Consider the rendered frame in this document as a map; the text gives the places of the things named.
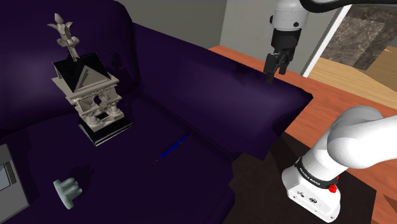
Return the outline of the pale green round plug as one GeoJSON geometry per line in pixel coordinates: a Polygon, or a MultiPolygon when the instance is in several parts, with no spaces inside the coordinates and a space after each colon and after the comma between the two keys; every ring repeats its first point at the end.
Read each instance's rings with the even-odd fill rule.
{"type": "Polygon", "coordinates": [[[63,182],[57,179],[53,182],[53,185],[60,200],[67,209],[74,207],[73,199],[83,192],[74,178],[68,178],[63,182]]]}

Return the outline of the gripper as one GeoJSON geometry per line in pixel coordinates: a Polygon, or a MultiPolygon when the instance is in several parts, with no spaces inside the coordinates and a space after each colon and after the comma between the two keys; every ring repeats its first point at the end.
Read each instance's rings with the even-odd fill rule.
{"type": "Polygon", "coordinates": [[[267,55],[263,68],[268,84],[272,84],[278,68],[279,74],[284,75],[286,73],[289,63],[293,60],[301,32],[301,29],[295,31],[273,30],[271,46],[274,48],[274,53],[267,55]]]}

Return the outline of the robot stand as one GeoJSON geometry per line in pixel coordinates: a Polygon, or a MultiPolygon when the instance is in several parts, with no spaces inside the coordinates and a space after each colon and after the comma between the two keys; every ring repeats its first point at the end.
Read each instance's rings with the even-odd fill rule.
{"type": "Polygon", "coordinates": [[[372,219],[375,189],[348,172],[339,176],[341,210],[331,223],[288,198],[281,173],[308,149],[283,133],[264,160],[245,153],[235,160],[229,183],[235,204],[223,224],[378,224],[372,219]]]}

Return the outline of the beige temple figure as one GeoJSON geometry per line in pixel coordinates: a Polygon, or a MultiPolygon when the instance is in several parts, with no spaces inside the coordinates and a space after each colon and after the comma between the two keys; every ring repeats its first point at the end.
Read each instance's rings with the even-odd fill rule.
{"type": "Polygon", "coordinates": [[[98,146],[133,126],[117,106],[122,100],[115,89],[120,81],[106,71],[95,52],[78,55],[80,40],[71,35],[72,22],[65,22],[58,13],[54,21],[49,26],[60,34],[57,43],[67,48],[68,56],[53,63],[57,76],[52,81],[78,112],[80,129],[98,146]]]}

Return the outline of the blue pen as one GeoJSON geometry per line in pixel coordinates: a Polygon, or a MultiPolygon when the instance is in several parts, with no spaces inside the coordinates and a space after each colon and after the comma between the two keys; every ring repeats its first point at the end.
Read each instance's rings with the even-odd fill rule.
{"type": "Polygon", "coordinates": [[[183,135],[182,137],[180,137],[179,139],[175,140],[173,143],[171,143],[171,145],[169,147],[167,147],[166,149],[161,151],[160,156],[155,160],[155,162],[159,161],[161,158],[166,157],[172,150],[177,148],[187,137],[189,137],[190,134],[191,133],[188,132],[185,135],[183,135]]]}

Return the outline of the dark purple sofa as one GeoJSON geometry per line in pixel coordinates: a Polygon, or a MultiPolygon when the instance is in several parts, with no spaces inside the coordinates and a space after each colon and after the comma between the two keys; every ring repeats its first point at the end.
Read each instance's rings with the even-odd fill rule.
{"type": "Polygon", "coordinates": [[[222,224],[232,161],[264,158],[312,100],[281,80],[147,27],[114,0],[0,0],[0,144],[29,207],[4,224],[222,224]],[[67,50],[49,24],[70,20],[81,54],[119,78],[133,126],[95,146],[54,84],[67,50]],[[186,133],[159,161],[161,151],[186,133]],[[83,192],[67,209],[53,182],[83,192]]]}

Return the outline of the grey laptop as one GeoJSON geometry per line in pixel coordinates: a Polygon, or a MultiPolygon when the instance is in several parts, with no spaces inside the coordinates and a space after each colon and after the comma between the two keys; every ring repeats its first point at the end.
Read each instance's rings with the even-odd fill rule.
{"type": "Polygon", "coordinates": [[[7,144],[0,145],[0,223],[29,207],[7,144]]]}

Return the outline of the white door frame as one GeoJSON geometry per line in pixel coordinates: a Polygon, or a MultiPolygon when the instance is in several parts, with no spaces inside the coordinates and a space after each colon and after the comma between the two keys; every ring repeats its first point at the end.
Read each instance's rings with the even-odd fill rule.
{"type": "Polygon", "coordinates": [[[322,35],[319,43],[315,47],[310,59],[307,61],[305,67],[301,72],[301,76],[307,78],[310,72],[313,70],[314,66],[316,65],[317,61],[319,60],[320,56],[324,52],[325,48],[327,47],[328,43],[332,39],[333,35],[337,31],[338,27],[342,23],[343,19],[347,15],[348,11],[351,8],[351,4],[347,6],[343,6],[336,10],[333,18],[331,19],[330,23],[328,24],[324,34],[322,35]]]}

